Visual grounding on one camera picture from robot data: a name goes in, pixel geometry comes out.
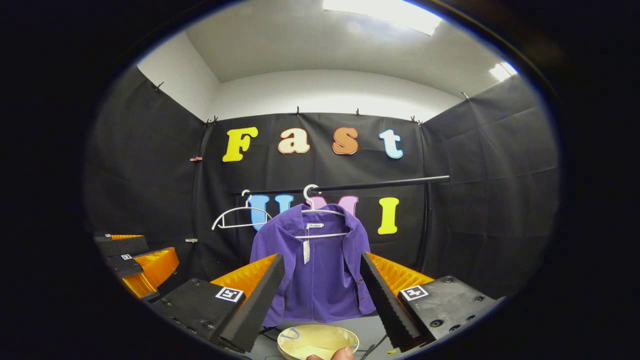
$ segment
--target white ceiling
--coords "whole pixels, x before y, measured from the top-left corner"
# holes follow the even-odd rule
[[[352,13],[322,0],[251,0],[194,24],[187,36],[221,82],[275,71],[373,72],[475,95],[498,81],[500,58],[441,22],[433,36]]]

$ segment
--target clothing rack rod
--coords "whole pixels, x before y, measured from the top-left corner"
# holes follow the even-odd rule
[[[426,183],[445,183],[449,181],[449,176],[433,176],[433,177],[418,177],[416,179],[405,179],[405,180],[391,180],[391,181],[381,181],[378,183],[369,183],[369,184],[347,184],[347,185],[330,185],[330,186],[318,186],[317,188],[313,188],[311,192],[327,192],[330,190],[359,190],[359,189],[374,189],[374,188],[386,188],[391,186],[408,186],[408,185],[418,185],[418,184],[426,184]],[[250,192],[252,195],[267,195],[274,193],[302,193],[304,188],[297,189],[282,189],[282,190],[264,190],[261,192]],[[234,192],[234,195],[241,195],[242,192]]]

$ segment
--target yellow bowl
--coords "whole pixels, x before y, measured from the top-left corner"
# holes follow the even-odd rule
[[[356,352],[359,345],[353,332],[324,324],[290,327],[278,336],[278,350],[287,360],[306,360],[309,355],[330,360],[341,348],[350,347]]]

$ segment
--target white wall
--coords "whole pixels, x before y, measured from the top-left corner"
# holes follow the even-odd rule
[[[209,118],[270,113],[355,113],[428,120],[461,99],[412,81],[347,70],[272,72],[220,84]]]
[[[142,73],[173,100],[206,121],[220,85],[185,32],[175,35],[138,62]]]

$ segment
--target black backdrop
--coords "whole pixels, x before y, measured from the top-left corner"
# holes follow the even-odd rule
[[[492,297],[533,274],[553,230],[559,154],[537,94],[519,76],[422,125],[432,223],[425,274],[454,275]]]
[[[142,233],[152,249],[174,246],[177,275],[214,279],[249,262],[252,227],[211,230],[222,212],[243,205],[232,195],[307,184],[371,183],[450,175],[433,184],[431,223],[423,237],[425,187],[324,192],[327,202],[359,198],[355,215],[372,252],[432,277],[454,275],[492,297],[519,289],[538,266],[557,210],[558,154],[536,94],[518,76],[417,124],[335,113],[259,115],[205,124],[137,69],[114,86],[88,142],[84,191],[92,229]],[[230,129],[255,126],[240,161],[223,162]],[[359,149],[331,148],[338,127],[358,130]],[[304,129],[311,149],[278,151],[280,133]],[[378,135],[393,129],[404,154],[387,156]],[[189,159],[201,156],[202,161]],[[303,202],[294,195],[291,206]],[[396,197],[397,232],[378,234],[383,197]],[[266,209],[279,212],[275,194]],[[249,211],[228,224],[250,221]],[[197,243],[186,242],[197,238]]]
[[[144,234],[152,250],[175,247],[170,290],[199,275],[193,261],[193,179],[204,123],[137,67],[113,85],[87,139],[84,199],[92,230]]]
[[[240,161],[223,162],[230,129],[255,126],[258,136]],[[352,155],[335,154],[331,148],[333,132],[338,127],[354,127],[358,131],[359,149]],[[299,127],[308,133],[310,150],[304,154],[282,154],[278,143],[280,133]],[[401,137],[397,143],[404,155],[399,159],[387,156],[379,134],[393,129]],[[206,150],[200,173],[202,185],[198,189],[198,249],[208,277],[218,276],[248,263],[256,230],[252,227],[211,230],[219,214],[236,206],[232,192],[303,188],[308,184],[336,185],[374,183],[377,181],[422,177],[422,140],[417,124],[401,119],[376,116],[357,117],[356,114],[302,113],[259,115],[230,119],[209,125],[205,136]],[[304,201],[302,194],[291,194],[291,206]],[[414,267],[418,258],[424,219],[424,187],[402,186],[358,191],[323,192],[327,203],[337,203],[344,195],[359,198],[355,215],[369,235],[372,252],[393,261]],[[271,216],[278,214],[275,195],[266,204]],[[396,197],[397,232],[378,234],[382,208],[379,200]],[[244,206],[245,198],[240,199]],[[249,224],[249,211],[240,211],[239,220]],[[232,214],[225,217],[233,220]]]

